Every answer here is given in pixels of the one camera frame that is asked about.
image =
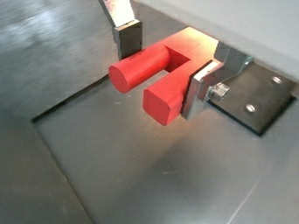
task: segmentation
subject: screw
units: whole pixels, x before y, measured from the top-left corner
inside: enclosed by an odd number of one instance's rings
[[[213,98],[220,102],[225,98],[228,91],[229,87],[223,83],[219,83],[216,86],[211,88],[209,98]]]
[[[277,78],[277,77],[272,77],[272,82],[276,84],[276,85],[280,85],[283,82],[281,80]]]
[[[251,104],[247,105],[247,112],[249,114],[253,114],[256,112],[256,108],[253,107],[253,105],[251,105]]]

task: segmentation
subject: metal clip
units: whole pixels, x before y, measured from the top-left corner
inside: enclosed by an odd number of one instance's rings
[[[252,57],[220,42],[213,58],[189,80],[181,107],[181,116],[186,120],[198,114],[211,98],[224,99],[229,88],[221,82],[237,75],[252,62]]]

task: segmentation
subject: red u-shaped part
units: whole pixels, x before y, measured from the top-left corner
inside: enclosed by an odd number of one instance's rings
[[[144,111],[161,125],[180,114],[189,77],[212,60],[216,45],[216,39],[186,28],[109,67],[109,79],[121,93],[161,70],[169,72],[144,90]]]

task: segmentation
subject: metal mounting plate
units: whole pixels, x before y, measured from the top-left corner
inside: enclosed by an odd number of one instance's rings
[[[211,105],[261,135],[293,100],[295,83],[255,63],[223,83],[229,87],[227,97],[223,101],[211,100]],[[247,110],[247,105],[253,106],[255,112]]]

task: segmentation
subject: bolt head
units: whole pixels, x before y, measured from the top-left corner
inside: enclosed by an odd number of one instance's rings
[[[280,78],[277,78],[276,76],[272,77],[272,83],[276,85],[280,85],[283,82],[280,80]]]
[[[253,106],[252,104],[248,104],[248,105],[245,106],[245,110],[247,110],[247,112],[248,112],[249,114],[253,114],[253,113],[256,112],[256,108],[255,108],[255,106]]]

